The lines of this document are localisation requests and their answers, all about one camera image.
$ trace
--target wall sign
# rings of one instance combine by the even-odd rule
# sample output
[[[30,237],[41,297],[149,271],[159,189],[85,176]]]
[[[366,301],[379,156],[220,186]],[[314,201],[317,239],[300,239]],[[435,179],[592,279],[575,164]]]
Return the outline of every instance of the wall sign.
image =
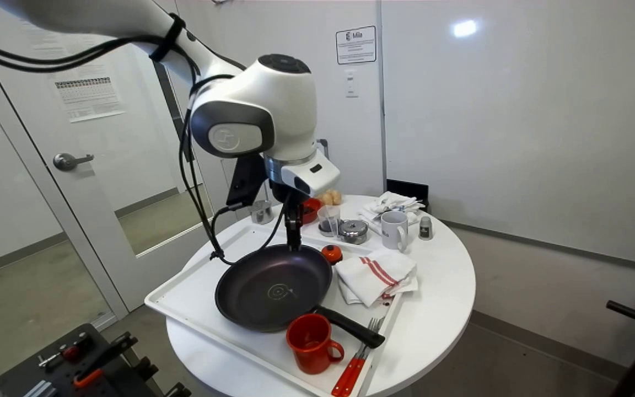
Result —
[[[377,61],[377,27],[359,27],[336,33],[338,64]]]

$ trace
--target gray floor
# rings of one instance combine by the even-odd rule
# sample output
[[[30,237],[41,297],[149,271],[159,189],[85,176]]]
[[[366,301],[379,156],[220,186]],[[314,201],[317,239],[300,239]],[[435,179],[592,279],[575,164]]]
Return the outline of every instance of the gray floor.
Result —
[[[167,345],[165,323],[149,310],[139,310],[106,332],[108,337],[132,332],[139,337],[134,349],[147,356],[160,372],[154,378],[160,391],[176,382],[194,394],[219,394],[198,383],[176,360]],[[469,324],[458,347],[429,375],[408,393],[413,397],[602,397],[612,382],[587,368],[560,361],[547,354],[522,347],[480,324]]]
[[[178,227],[197,224],[197,215],[183,196],[164,196],[125,209],[122,224],[134,251],[142,251]],[[0,265],[0,372],[103,312],[94,284],[65,241]],[[142,339],[136,354],[160,368],[157,382],[164,391],[183,382],[194,394],[215,394],[178,365],[160,315],[139,310],[106,336],[114,337],[122,332],[132,332]],[[598,397],[609,394],[610,389],[610,380],[469,324],[451,356],[414,383],[409,394]]]

